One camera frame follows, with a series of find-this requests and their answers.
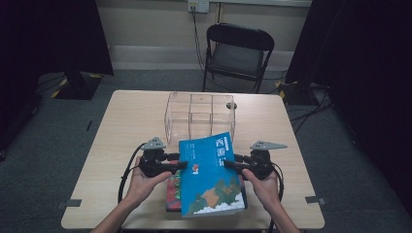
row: human hand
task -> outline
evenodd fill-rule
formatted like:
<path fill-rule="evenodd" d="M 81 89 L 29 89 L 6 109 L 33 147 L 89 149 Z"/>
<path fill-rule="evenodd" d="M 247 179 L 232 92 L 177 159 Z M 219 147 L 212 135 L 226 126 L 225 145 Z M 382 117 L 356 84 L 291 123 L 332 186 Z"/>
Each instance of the human hand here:
<path fill-rule="evenodd" d="M 254 186 L 255 195 L 267 212 L 269 212 L 270 206 L 280 202 L 278 195 L 278 177 L 275 172 L 272 172 L 263 181 L 259 180 L 255 174 L 248 169 L 243 169 L 242 173 Z"/>
<path fill-rule="evenodd" d="M 158 183 L 166 181 L 172 175 L 171 172 L 163 172 L 156 177 L 148 178 L 142 170 L 137 167 L 139 162 L 140 156 L 137 156 L 135 164 L 136 167 L 133 169 L 131 175 L 130 186 L 127 190 L 126 196 L 123 198 L 123 200 L 130 203 L 133 209 L 137 208 L 144 200 L 146 200 L 146 198 L 149 197 Z"/>

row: chair backrest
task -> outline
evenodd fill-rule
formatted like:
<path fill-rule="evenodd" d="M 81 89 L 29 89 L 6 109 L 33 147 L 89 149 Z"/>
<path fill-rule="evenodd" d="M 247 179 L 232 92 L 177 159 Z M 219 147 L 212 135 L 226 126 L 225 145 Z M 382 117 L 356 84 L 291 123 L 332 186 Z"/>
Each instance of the chair backrest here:
<path fill-rule="evenodd" d="M 229 23 L 217 23 L 210 26 L 206 37 L 209 48 L 210 41 L 253 50 L 272 51 L 275 47 L 273 38 L 265 31 Z"/>

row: human arm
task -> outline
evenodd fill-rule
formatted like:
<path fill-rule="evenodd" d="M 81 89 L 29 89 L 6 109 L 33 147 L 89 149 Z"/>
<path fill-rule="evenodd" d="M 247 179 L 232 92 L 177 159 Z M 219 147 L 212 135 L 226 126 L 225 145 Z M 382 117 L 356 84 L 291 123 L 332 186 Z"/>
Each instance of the human arm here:
<path fill-rule="evenodd" d="M 272 172 L 269 177 L 261 181 L 248 169 L 243 169 L 242 173 L 254 186 L 257 199 L 261 202 L 263 208 L 269 212 L 276 228 L 280 232 L 300 232 L 279 199 L 276 174 Z"/>
<path fill-rule="evenodd" d="M 139 165 L 139 161 L 140 156 L 136 158 L 136 166 Z M 147 178 L 140 168 L 134 168 L 124 198 L 91 232 L 117 232 L 128 215 L 149 197 L 155 186 L 166 181 L 171 175 L 170 172 L 164 172 L 154 178 Z"/>

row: black curtain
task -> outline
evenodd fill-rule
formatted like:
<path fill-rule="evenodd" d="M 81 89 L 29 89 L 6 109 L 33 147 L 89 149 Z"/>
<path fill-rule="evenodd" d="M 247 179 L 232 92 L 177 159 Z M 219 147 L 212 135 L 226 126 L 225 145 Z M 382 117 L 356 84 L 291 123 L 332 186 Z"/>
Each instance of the black curtain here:
<path fill-rule="evenodd" d="M 357 146 L 412 216 L 411 13 L 411 1 L 313 0 L 289 72 L 330 87 Z"/>
<path fill-rule="evenodd" d="M 113 75 L 94 0 L 2 0 L 0 32 L 0 138 L 43 74 Z"/>

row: electrical outlet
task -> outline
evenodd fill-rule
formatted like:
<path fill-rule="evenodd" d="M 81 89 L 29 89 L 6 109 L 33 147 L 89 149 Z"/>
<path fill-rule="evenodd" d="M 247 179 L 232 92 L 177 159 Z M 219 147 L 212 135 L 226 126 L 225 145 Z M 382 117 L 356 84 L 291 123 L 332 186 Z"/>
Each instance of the electrical outlet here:
<path fill-rule="evenodd" d="M 199 7 L 199 1 L 197 0 L 188 0 L 188 12 L 196 12 Z"/>
<path fill-rule="evenodd" d="M 199 13 L 209 13 L 209 2 L 199 1 L 198 7 L 196 9 Z"/>
<path fill-rule="evenodd" d="M 209 13 L 209 1 L 188 0 L 188 12 Z"/>

